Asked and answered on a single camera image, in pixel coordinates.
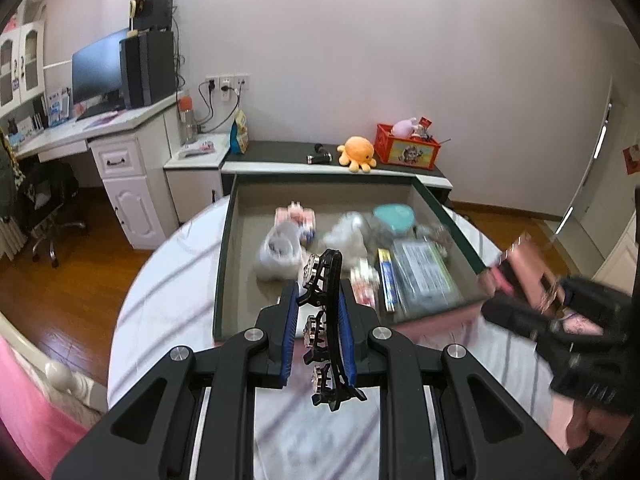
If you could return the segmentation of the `person right hand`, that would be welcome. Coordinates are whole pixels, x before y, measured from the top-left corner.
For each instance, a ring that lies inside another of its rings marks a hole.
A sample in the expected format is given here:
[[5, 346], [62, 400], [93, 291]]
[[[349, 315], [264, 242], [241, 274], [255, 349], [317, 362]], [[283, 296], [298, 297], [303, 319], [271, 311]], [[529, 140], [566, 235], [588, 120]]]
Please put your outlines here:
[[573, 403], [573, 415], [568, 423], [565, 435], [570, 450], [586, 444], [590, 434], [618, 440], [628, 428], [632, 417], [609, 413], [593, 408], [585, 403]]

